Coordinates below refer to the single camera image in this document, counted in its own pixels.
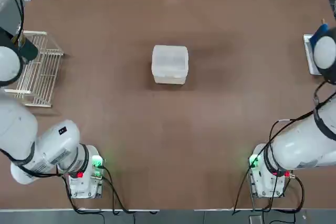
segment wire rack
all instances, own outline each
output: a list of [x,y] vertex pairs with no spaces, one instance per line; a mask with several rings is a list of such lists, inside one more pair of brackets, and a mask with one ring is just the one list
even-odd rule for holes
[[38,55],[24,66],[20,78],[6,87],[5,92],[26,106],[51,108],[64,52],[46,32],[24,31],[24,35],[38,48]]

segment floor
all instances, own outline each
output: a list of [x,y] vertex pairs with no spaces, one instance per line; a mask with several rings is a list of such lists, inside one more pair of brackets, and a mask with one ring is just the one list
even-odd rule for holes
[[[12,12],[16,7],[10,5],[8,9]],[[8,13],[2,13],[2,16],[10,16]],[[15,30],[16,21],[19,17],[13,17],[11,22],[6,22],[8,30]],[[241,211],[232,216],[231,211],[160,211],[156,215],[148,212],[139,212],[135,214],[136,224],[151,223],[193,223],[193,224],[219,224],[219,223],[237,223],[248,224],[249,216],[259,215],[250,211]],[[114,224],[132,224],[134,219],[132,215],[120,214],[114,216],[108,212],[104,214],[105,223]],[[272,220],[293,221],[293,215],[281,214],[275,211],[265,214],[265,224]],[[304,210],[296,215],[297,224],[312,223],[334,223],[336,220],[336,210]],[[103,218],[96,215],[78,215],[73,211],[21,211],[21,212],[0,212],[0,223],[12,224],[70,224],[70,223],[103,223]]]

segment cable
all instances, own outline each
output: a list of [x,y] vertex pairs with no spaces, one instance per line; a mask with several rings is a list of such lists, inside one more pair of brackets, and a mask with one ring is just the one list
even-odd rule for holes
[[110,171],[109,171],[105,166],[99,166],[98,168],[104,169],[104,170],[106,170],[106,172],[108,173],[110,180],[108,180],[108,179],[105,178],[105,177],[103,177],[103,180],[106,181],[106,182],[109,184],[109,186],[111,187],[111,189],[112,189],[112,193],[115,194],[115,196],[116,196],[116,198],[117,198],[117,200],[118,200],[118,202],[119,202],[119,204],[120,204],[121,209],[122,209],[126,214],[134,214],[134,213],[136,213],[136,211],[129,211],[129,210],[127,210],[127,209],[124,207],[124,205],[122,204],[122,202],[121,202],[121,200],[120,200],[120,198],[119,198],[119,195],[118,195],[116,189],[115,189],[114,186],[113,186],[112,176],[111,176]]
[[[334,96],[336,95],[336,92],[332,93],[324,102],[322,103],[319,103],[317,106],[316,106],[316,109],[320,109],[322,106],[324,106],[327,102],[329,102]],[[293,123],[297,122],[297,121],[301,121],[303,119],[306,119],[307,117],[311,116],[313,114],[313,110],[307,112],[306,114],[304,115],[301,115],[299,116],[298,118],[296,119],[293,119],[292,121],[290,121],[289,123],[287,123],[285,126],[283,126],[271,139],[269,139],[269,141],[266,143],[266,145],[260,150],[260,152],[258,153],[257,157],[251,162],[251,164],[248,166],[247,168],[247,171],[246,173],[244,174],[243,176],[243,179],[240,183],[240,187],[239,187],[239,190],[238,190],[238,193],[237,193],[237,198],[236,198],[236,202],[235,202],[235,206],[234,206],[234,210],[233,210],[233,213],[232,215],[236,214],[237,212],[239,211],[236,211],[237,209],[237,205],[238,205],[238,200],[239,200],[239,197],[240,197],[240,193],[241,193],[241,190],[243,188],[243,184],[244,184],[244,181],[248,175],[248,172],[250,171],[251,167],[252,167],[252,164],[257,160],[258,156],[265,150],[265,148],[273,141],[273,139],[275,137],[277,137],[284,129],[286,129],[287,127],[289,127],[290,125],[292,125]]]
[[305,187],[303,186],[302,181],[299,179],[298,176],[295,176],[295,180],[300,184],[301,187],[301,202],[297,209],[294,210],[282,210],[282,209],[275,209],[277,212],[282,212],[284,214],[297,214],[303,208],[303,204],[305,203]]
[[23,23],[24,23],[24,20],[25,20],[25,14],[24,14],[24,7],[23,7],[23,1],[20,0],[20,5],[21,5],[21,8],[19,8],[19,4],[17,2],[17,0],[14,0],[16,5],[17,5],[17,8],[19,9],[19,12],[20,12],[20,16],[21,16],[21,25],[20,25],[20,29],[16,35],[16,38],[15,38],[15,41],[13,42],[14,44],[16,44],[21,36],[21,33],[22,33],[22,30],[23,30]]
[[[264,217],[264,212],[262,213],[262,222],[263,222],[263,224],[265,224],[265,217]],[[283,220],[273,220],[273,221],[271,221],[269,224],[272,224],[272,223],[274,223],[274,222],[281,222],[281,223],[287,223],[287,224],[295,224],[295,222],[296,222],[296,214],[294,214],[294,220],[293,221],[283,221]]]

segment blue object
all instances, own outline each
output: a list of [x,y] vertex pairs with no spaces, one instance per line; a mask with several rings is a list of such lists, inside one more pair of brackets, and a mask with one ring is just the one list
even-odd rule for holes
[[317,31],[315,32],[315,34],[313,36],[311,36],[311,38],[309,39],[310,45],[311,45],[311,49],[314,52],[314,48],[315,45],[317,43],[317,41],[323,36],[323,34],[329,30],[329,26],[328,24],[322,24],[319,29],[317,29]]

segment black cable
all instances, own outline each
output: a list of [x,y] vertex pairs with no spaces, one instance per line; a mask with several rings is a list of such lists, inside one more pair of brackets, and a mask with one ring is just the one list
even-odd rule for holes
[[303,204],[305,203],[305,187],[303,186],[302,181],[299,179],[298,176],[295,176],[295,180],[300,184],[301,187],[301,202],[297,209],[294,210],[282,210],[282,209],[275,209],[277,212],[282,212],[284,214],[297,214],[303,208]]
[[[262,213],[262,222],[263,222],[263,224],[266,224],[265,223],[265,217],[264,217],[264,212]],[[273,221],[271,221],[269,224],[272,224],[272,223],[274,223],[274,222],[281,222],[281,223],[287,223],[287,224],[295,224],[295,222],[296,222],[296,214],[294,214],[294,220],[293,221],[284,221],[284,220],[273,220]]]
[[103,180],[105,180],[106,182],[108,182],[108,184],[110,185],[110,187],[111,187],[111,189],[112,189],[112,193],[115,194],[115,196],[116,196],[116,198],[117,198],[117,200],[118,200],[118,202],[119,202],[119,205],[120,205],[121,209],[122,209],[126,214],[133,214],[133,213],[135,213],[136,211],[129,211],[129,210],[127,210],[127,209],[124,207],[124,205],[122,204],[122,202],[121,202],[121,200],[120,200],[120,198],[119,198],[119,195],[118,195],[116,189],[114,188],[114,185],[113,185],[113,182],[112,182],[112,176],[111,176],[110,171],[109,171],[106,167],[104,167],[104,166],[99,166],[98,168],[104,169],[104,170],[106,170],[106,172],[108,173],[110,180],[108,180],[108,179],[105,178],[105,177],[103,177]]
[[14,44],[16,44],[16,43],[18,42],[18,40],[19,40],[19,38],[20,38],[20,36],[21,36],[22,30],[23,30],[23,23],[24,23],[24,20],[25,20],[23,1],[20,0],[21,8],[19,8],[19,5],[18,5],[17,0],[15,0],[15,3],[17,4],[17,8],[19,9],[19,12],[20,12],[20,16],[21,16],[21,25],[20,25],[19,32],[18,32],[17,35],[16,35]]

